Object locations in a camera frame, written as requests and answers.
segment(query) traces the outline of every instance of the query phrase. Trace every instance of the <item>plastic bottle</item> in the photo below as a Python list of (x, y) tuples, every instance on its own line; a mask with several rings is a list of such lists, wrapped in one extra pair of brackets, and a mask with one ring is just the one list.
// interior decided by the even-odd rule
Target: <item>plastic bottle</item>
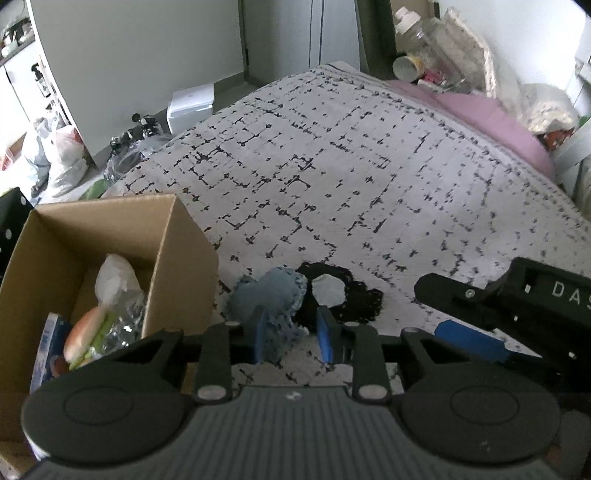
[(450, 58), (436, 41), (439, 21), (436, 18), (422, 20), (421, 16), (402, 7), (396, 12), (396, 32), (404, 36), (408, 53), (423, 60), (428, 71), (440, 76), (439, 85), (457, 92), (469, 92), (471, 88)]

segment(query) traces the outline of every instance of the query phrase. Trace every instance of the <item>white cabinet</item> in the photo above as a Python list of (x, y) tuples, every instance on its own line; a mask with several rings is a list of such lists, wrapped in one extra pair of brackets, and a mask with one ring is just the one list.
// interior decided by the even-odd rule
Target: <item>white cabinet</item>
[(29, 120), (0, 67), (0, 151), (18, 140), (28, 127)]
[(6, 75), (31, 122), (41, 116), (50, 103), (49, 98), (41, 93), (31, 71), (36, 63), (39, 63), (39, 53), (37, 44), (32, 43), (4, 64)]
[(359, 68), (355, 0), (242, 0), (242, 18), (255, 83), (338, 60)]

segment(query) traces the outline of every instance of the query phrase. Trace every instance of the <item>cardboard box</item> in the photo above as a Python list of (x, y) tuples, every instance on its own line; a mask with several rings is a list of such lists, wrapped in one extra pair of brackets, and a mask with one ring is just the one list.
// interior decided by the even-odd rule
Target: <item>cardboard box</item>
[(0, 459), (33, 463), (20, 411), (47, 315), (75, 323), (96, 306), (108, 253), (126, 258), (148, 292), (142, 336), (202, 333), (217, 285), (217, 253), (175, 195), (44, 205), (33, 210), (0, 288)]

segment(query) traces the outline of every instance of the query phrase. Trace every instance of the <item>bedsheet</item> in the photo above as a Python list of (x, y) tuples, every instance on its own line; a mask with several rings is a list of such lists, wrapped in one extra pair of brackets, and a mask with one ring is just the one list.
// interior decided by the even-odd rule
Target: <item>bedsheet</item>
[[(348, 268), (382, 290), (374, 326), (389, 334), (432, 332), (448, 319), (414, 300), (414, 283), (430, 272), (484, 287), (520, 255), (591, 274), (589, 223), (553, 183), (343, 63), (257, 90), (175, 139), (108, 196), (154, 192), (177, 193), (217, 248), (217, 319), (242, 275), (303, 261)], [(279, 367), (238, 365), (234, 378), (350, 383), (350, 367), (319, 358), (307, 338)]]

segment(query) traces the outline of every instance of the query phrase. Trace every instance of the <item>pink blanket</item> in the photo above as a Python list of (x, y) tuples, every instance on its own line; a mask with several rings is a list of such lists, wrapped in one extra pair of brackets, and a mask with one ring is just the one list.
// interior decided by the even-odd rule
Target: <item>pink blanket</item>
[(450, 113), (509, 148), (550, 180), (554, 180), (554, 164), (548, 152), (523, 125), (505, 113), (496, 100), (462, 93), (437, 94), (426, 87), (398, 80), (389, 80), (386, 84), (398, 93)]

